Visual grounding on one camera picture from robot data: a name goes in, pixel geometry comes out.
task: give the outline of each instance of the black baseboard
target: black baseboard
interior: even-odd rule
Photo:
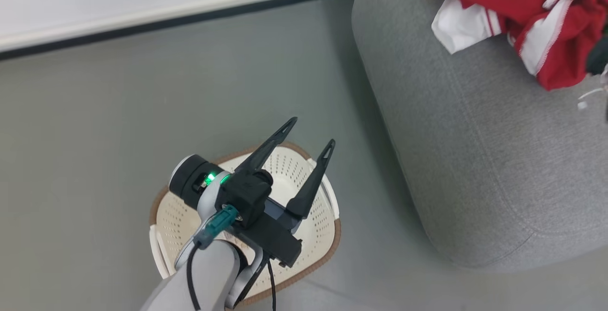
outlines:
[[[263,2],[255,2],[253,4],[247,4],[243,6],[236,6],[233,8],[227,8],[222,10],[215,10],[211,12],[205,12],[195,15],[187,15],[185,17],[178,17],[174,19],[167,19],[161,21],[155,21],[153,23],[131,26],[129,28],[110,30],[107,32],[101,32],[97,34],[91,34],[89,36],[82,36],[76,38],[70,38],[60,41],[54,41],[52,43],[46,43],[41,45],[34,45],[33,47],[22,47],[20,49],[14,49],[0,53],[0,60],[13,59],[17,57],[30,56],[33,54],[45,53],[47,51],[54,51],[64,49],[66,47],[77,47],[79,45],[85,45],[95,43],[97,41],[104,41],[114,38],[132,36],[134,34],[151,32],[159,29],[172,28],[175,26],[186,25],[191,23],[199,23],[200,21],[206,21],[211,19],[219,19],[232,17],[239,14],[258,12],[261,10],[277,8],[281,6],[287,6],[291,4],[297,4],[309,0],[269,0]]]

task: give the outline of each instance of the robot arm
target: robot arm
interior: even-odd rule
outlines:
[[[270,259],[278,260],[281,266],[294,265],[302,244],[293,234],[310,212],[336,146],[330,140],[317,166],[286,207],[276,203],[269,198],[272,176],[262,166],[296,121],[289,119],[234,173],[198,155],[178,164],[169,190],[196,209],[202,224],[178,255],[176,274],[161,282],[141,311],[234,309]],[[232,244],[213,240],[221,231],[252,248],[256,253],[253,261],[247,263],[245,255]]]

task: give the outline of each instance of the black cable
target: black cable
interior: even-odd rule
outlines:
[[[268,261],[268,274],[270,274],[270,286],[272,288],[272,311],[276,311],[276,286],[274,285],[271,260]]]
[[[192,261],[194,259],[194,254],[198,251],[200,247],[200,242],[196,241],[194,244],[194,248],[192,248],[190,255],[188,255],[188,263],[186,264],[186,280],[188,281],[188,292],[190,292],[190,298],[192,300],[192,305],[194,306],[195,311],[200,311],[200,305],[198,304],[198,298],[196,298],[196,293],[194,292],[194,283],[192,283]]]

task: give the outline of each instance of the gray ottoman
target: gray ottoman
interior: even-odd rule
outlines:
[[[443,0],[356,0],[352,28],[428,237],[495,272],[608,244],[606,95],[546,92],[504,37],[450,56]]]

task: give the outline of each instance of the teal cable connector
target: teal cable connector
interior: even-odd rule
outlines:
[[[204,229],[195,236],[195,242],[200,242],[201,249],[207,248],[217,235],[235,222],[237,217],[237,208],[226,205],[224,209],[211,216]]]

